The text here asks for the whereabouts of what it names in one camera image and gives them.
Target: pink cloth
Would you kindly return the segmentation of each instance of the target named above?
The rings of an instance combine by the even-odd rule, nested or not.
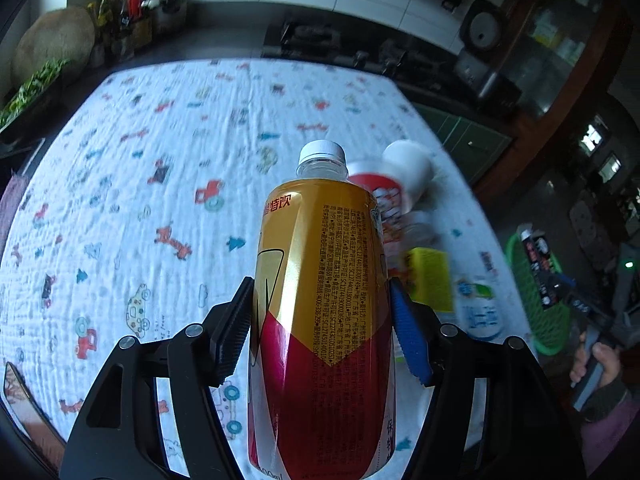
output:
[[[29,179],[27,177],[14,175],[11,177],[0,199],[0,258],[4,254],[4,246],[9,236],[9,229],[28,185]]]
[[[581,429],[582,459],[587,469],[587,476],[590,476],[618,445],[638,410],[640,410],[640,403],[627,395],[627,398],[605,418],[583,425]]]

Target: window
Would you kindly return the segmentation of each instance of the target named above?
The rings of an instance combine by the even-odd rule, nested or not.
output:
[[[602,177],[602,181],[608,182],[609,180],[611,180],[621,166],[622,164],[620,164],[620,161],[616,157],[616,154],[611,153],[611,155],[609,155],[609,158],[605,160],[604,164],[600,168],[600,171],[598,172]]]
[[[601,145],[602,136],[600,133],[593,127],[592,124],[587,128],[587,132],[584,134],[584,137],[580,141],[580,147],[582,150],[589,156],[594,150]]]

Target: pink sleeve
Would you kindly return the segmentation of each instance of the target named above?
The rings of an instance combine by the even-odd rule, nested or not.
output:
[[[602,420],[583,425],[581,429],[582,459],[587,469],[587,476],[591,475],[617,446],[638,410],[640,410],[640,403],[627,396]]]

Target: bottle neck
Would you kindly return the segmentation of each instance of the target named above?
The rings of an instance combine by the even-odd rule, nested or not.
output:
[[[349,176],[347,167],[330,158],[313,158],[298,166],[298,178],[325,178],[327,180],[346,181]]]

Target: green vegetable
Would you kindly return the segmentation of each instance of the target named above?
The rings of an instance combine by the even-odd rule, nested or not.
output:
[[[58,77],[68,59],[47,61],[31,78],[23,84],[11,101],[0,110],[0,130],[13,121],[49,84]]]

